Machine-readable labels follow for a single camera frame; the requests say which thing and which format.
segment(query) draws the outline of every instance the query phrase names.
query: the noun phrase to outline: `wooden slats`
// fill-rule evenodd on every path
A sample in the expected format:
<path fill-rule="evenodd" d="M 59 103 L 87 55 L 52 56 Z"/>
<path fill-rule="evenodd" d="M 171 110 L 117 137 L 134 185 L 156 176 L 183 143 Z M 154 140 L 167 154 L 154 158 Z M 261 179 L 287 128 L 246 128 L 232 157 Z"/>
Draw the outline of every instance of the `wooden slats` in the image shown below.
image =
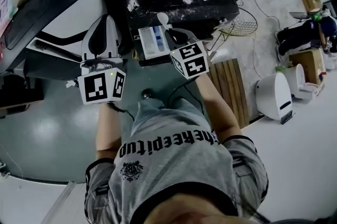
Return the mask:
<path fill-rule="evenodd" d="M 210 67 L 209 77 L 231 110 L 241 128 L 249 125 L 246 95 L 237 59 L 227 60 Z"/>

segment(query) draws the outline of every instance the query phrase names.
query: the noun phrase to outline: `cardboard box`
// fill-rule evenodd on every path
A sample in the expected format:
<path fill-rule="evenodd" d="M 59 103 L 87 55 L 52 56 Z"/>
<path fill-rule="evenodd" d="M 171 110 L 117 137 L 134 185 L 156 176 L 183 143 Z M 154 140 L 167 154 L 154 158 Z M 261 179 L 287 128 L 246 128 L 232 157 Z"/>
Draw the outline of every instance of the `cardboard box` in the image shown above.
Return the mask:
<path fill-rule="evenodd" d="M 318 12 L 323 7 L 321 0 L 302 0 L 302 2 L 307 12 Z"/>
<path fill-rule="evenodd" d="M 320 74 L 324 72 L 324 64 L 320 49 L 306 50 L 289 56 L 293 66 L 301 64 L 304 69 L 305 81 L 320 85 Z"/>

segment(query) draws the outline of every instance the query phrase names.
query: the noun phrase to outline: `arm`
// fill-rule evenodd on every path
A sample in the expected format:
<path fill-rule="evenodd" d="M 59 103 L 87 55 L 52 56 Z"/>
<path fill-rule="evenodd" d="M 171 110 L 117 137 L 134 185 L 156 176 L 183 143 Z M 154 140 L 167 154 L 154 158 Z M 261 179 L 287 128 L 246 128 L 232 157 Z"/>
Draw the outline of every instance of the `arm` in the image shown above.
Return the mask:
<path fill-rule="evenodd" d="M 101 104 L 96 134 L 96 160 L 114 159 L 121 145 L 120 115 L 109 104 Z"/>
<path fill-rule="evenodd" d="M 320 38 L 321 38 L 321 42 L 322 42 L 322 47 L 325 48 L 326 47 L 326 38 L 325 38 L 324 33 L 322 31 L 321 25 L 318 26 L 318 29 L 320 31 Z"/>
<path fill-rule="evenodd" d="M 223 143 L 233 135 L 241 135 L 239 124 L 232 110 L 216 90 L 208 75 L 199 76 L 196 84 L 204 99 L 207 114 L 219 142 Z"/>

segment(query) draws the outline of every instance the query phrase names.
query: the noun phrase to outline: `wire basket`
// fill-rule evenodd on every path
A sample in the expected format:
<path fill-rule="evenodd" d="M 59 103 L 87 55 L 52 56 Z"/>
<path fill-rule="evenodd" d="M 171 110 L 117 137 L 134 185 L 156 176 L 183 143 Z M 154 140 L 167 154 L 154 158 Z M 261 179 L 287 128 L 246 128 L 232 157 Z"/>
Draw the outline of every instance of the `wire basket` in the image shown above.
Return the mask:
<path fill-rule="evenodd" d="M 220 30 L 222 34 L 245 37 L 256 32 L 258 24 L 255 17 L 245 9 L 240 7 L 239 9 L 239 15 L 231 23 L 229 23 L 226 28 Z"/>

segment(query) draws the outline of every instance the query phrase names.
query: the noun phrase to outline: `white robot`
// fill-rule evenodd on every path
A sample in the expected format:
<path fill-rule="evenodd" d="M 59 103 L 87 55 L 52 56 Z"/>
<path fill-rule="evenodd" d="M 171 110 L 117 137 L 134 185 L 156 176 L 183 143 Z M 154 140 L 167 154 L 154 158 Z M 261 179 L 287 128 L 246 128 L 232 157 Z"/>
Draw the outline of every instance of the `white robot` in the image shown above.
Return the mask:
<path fill-rule="evenodd" d="M 82 41 L 82 75 L 78 77 L 83 103 L 99 104 L 122 99 L 126 73 L 118 55 L 121 38 L 114 20 L 103 15 Z"/>

